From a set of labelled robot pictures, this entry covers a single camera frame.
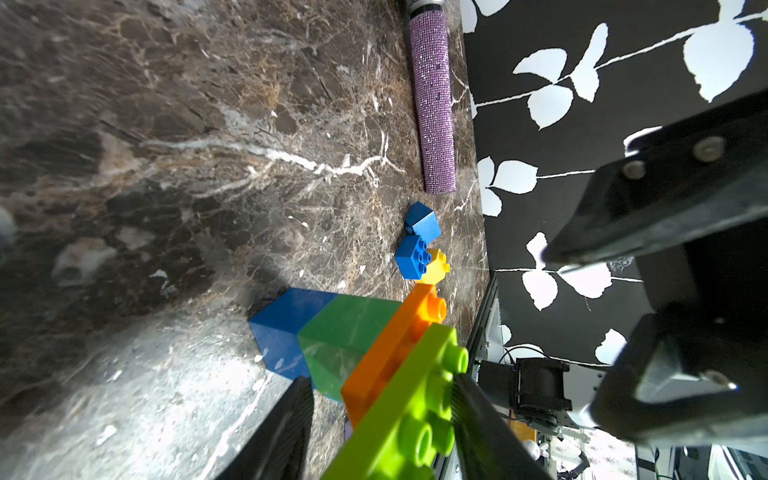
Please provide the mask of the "orange long lego brick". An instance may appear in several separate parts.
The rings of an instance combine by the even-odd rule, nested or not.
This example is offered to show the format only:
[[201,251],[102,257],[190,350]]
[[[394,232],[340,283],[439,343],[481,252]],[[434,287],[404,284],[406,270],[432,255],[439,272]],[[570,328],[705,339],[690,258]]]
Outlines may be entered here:
[[447,316],[435,285],[417,283],[390,317],[341,388],[353,430],[391,381],[426,330]]

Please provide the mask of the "lime green long lego brick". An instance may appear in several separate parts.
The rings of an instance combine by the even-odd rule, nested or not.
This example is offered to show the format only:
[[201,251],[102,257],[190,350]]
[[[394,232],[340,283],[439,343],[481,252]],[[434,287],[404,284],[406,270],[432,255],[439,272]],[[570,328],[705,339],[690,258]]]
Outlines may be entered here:
[[430,326],[323,477],[433,479],[435,456],[455,445],[452,380],[468,364],[456,330]]

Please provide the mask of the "blue square lego brick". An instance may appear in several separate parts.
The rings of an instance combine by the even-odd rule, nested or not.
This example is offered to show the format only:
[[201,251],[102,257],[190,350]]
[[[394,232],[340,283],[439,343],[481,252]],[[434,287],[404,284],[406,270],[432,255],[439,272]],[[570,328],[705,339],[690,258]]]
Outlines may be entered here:
[[269,371],[291,381],[311,376],[298,334],[336,297],[336,293],[291,288],[248,320]]

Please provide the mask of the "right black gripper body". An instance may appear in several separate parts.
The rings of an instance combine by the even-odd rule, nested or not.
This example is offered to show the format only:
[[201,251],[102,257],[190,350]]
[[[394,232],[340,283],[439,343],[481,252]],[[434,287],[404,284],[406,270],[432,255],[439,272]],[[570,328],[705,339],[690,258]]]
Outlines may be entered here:
[[651,312],[591,405],[634,443],[767,439],[767,95],[634,139],[599,168],[544,262],[636,261]]

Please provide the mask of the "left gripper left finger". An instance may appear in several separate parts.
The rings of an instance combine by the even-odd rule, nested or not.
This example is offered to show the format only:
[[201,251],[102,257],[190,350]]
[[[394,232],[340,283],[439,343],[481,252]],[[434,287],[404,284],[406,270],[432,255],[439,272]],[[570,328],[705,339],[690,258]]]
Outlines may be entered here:
[[301,479],[313,412],[311,379],[297,377],[217,479]]

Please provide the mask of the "dark green square lego brick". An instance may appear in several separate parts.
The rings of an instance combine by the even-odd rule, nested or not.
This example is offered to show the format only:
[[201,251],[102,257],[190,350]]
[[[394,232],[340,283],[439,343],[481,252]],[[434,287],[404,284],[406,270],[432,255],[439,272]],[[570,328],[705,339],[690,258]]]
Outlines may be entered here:
[[313,385],[342,402],[341,388],[400,308],[395,300],[309,290],[310,319],[298,340]]

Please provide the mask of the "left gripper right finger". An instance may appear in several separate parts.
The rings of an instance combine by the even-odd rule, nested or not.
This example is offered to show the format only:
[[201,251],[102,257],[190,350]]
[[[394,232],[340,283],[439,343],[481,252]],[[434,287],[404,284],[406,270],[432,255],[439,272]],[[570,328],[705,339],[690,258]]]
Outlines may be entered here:
[[452,425],[464,479],[550,479],[466,373],[453,376]]

